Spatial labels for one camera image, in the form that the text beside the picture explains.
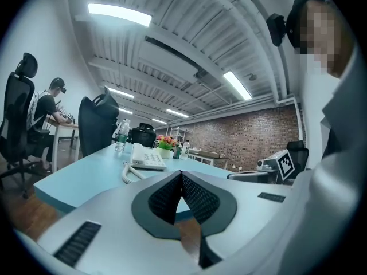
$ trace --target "rectangular light panel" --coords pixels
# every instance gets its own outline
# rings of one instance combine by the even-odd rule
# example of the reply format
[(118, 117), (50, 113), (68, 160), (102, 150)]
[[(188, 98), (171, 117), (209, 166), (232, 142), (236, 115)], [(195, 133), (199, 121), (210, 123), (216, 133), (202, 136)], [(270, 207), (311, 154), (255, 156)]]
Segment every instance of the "rectangular light panel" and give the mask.
[(111, 92), (113, 92), (113, 93), (117, 93), (117, 94), (120, 94), (120, 95), (123, 95), (123, 96), (126, 96), (126, 97), (129, 97), (129, 98), (134, 98), (134, 96), (133, 95), (131, 95), (131, 94), (128, 94), (128, 93), (124, 93), (124, 92), (121, 92), (121, 91), (119, 91), (118, 89), (112, 89), (112, 88), (109, 88), (109, 87), (107, 87)]
[(167, 109), (166, 111), (167, 111), (167, 112), (171, 112), (171, 113), (173, 113), (173, 114), (176, 114), (176, 115), (178, 115), (178, 116), (184, 117), (184, 118), (189, 117), (188, 115), (185, 115), (185, 114), (179, 113), (179, 112), (177, 112), (177, 111), (173, 111), (173, 110), (171, 110), (171, 109)]
[(143, 26), (149, 26), (151, 21), (150, 15), (120, 6), (89, 3), (88, 11), (90, 14), (100, 14), (122, 18), (128, 21), (139, 23)]
[(245, 89), (239, 79), (231, 71), (227, 72), (223, 76), (231, 85), (233, 85), (233, 87), (241, 94), (241, 96), (243, 96), (244, 100), (252, 99), (250, 93)]
[(120, 110), (121, 112), (124, 112), (124, 113), (127, 113), (127, 114), (132, 114), (132, 112), (131, 112), (131, 111), (128, 111), (128, 110), (125, 110), (125, 109), (122, 109), (122, 108), (119, 108), (119, 110)]
[(152, 120), (153, 120), (153, 121), (155, 121), (155, 122), (159, 122), (159, 123), (167, 124), (167, 122), (160, 121), (160, 120), (158, 120), (158, 119), (154, 119), (154, 118), (152, 118)]

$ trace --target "brick wall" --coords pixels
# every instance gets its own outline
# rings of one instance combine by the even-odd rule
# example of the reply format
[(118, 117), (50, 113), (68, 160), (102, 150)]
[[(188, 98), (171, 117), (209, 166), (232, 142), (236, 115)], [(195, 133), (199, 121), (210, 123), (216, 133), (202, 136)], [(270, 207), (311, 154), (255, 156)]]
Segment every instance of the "brick wall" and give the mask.
[[(298, 140), (294, 105), (193, 123), (180, 128), (190, 131), (186, 138), (191, 148), (195, 146), (225, 154), (229, 158), (227, 169), (234, 172), (238, 172), (238, 167), (253, 170), (259, 159), (285, 149), (291, 140)], [(156, 133), (166, 135), (166, 129)], [(306, 143), (304, 126), (303, 140)]]

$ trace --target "blue table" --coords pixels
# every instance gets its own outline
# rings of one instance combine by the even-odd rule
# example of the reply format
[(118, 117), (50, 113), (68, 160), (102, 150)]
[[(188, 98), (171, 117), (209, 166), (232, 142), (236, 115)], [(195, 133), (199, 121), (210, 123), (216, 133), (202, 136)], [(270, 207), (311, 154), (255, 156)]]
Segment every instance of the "blue table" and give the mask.
[[(128, 186), (121, 179), (123, 162), (130, 161), (132, 145), (127, 143), (124, 152), (116, 152), (115, 144), (87, 156), (34, 184), (36, 197), (62, 213), (69, 213), (90, 198), (114, 187)], [(230, 171), (203, 164), (191, 159), (165, 160), (165, 171), (191, 170), (226, 178)], [(152, 177), (159, 171), (139, 170)], [(129, 173), (131, 180), (140, 179)], [(191, 217), (191, 211), (181, 198), (177, 207), (177, 220)]]

